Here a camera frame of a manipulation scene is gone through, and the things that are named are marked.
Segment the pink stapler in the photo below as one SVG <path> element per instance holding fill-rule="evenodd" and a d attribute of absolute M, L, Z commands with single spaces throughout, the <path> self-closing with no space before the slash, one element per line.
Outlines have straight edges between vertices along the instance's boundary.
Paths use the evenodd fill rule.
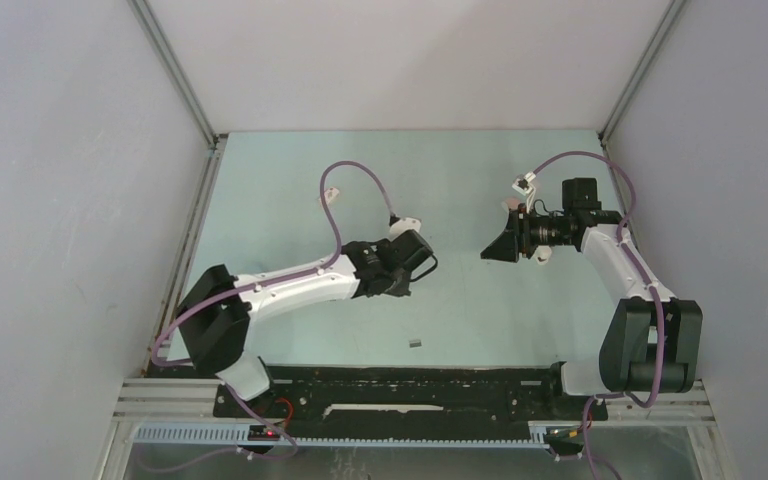
<path fill-rule="evenodd" d="M 506 198 L 503 201 L 503 203 L 502 203 L 502 206 L 508 212 L 518 211 L 519 210 L 519 205 L 520 205 L 520 200 L 518 198 L 514 198 L 514 197 Z"/>

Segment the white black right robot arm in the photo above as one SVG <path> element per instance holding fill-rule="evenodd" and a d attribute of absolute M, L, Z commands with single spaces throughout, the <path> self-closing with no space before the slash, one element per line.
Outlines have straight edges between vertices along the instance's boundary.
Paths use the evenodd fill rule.
<path fill-rule="evenodd" d="M 554 247 L 573 247 L 593 266 L 615 303 L 598 356 L 561 362 L 560 379 L 541 392 L 545 411 L 566 418 L 582 396 L 684 393 L 696 380 L 703 313 L 665 287 L 633 244 L 617 211 L 605 210 L 594 178 L 562 183 L 562 209 L 539 214 L 529 203 L 509 210 L 484 260 L 545 262 Z"/>

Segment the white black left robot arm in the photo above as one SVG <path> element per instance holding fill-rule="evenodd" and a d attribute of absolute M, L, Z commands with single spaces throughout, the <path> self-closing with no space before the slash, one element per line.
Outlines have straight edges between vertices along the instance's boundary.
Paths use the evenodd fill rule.
<path fill-rule="evenodd" d="M 235 276 L 225 265 L 215 265 L 179 303 L 176 334 L 186 348 L 186 362 L 198 374 L 220 379 L 250 415 L 264 416 L 275 406 L 276 390 L 264 361 L 246 349 L 253 326 L 329 301 L 406 297 L 419 278 L 416 269 L 436 261 L 426 240 L 408 229 L 393 239 L 349 242 L 336 258 L 295 272 Z"/>

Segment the white stapler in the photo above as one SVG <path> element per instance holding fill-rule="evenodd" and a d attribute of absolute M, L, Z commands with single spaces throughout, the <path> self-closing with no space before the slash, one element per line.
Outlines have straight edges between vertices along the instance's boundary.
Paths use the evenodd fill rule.
<path fill-rule="evenodd" d="M 538 265 L 545 265 L 550 260 L 552 253 L 551 247 L 540 245 L 534 250 L 531 259 Z"/>

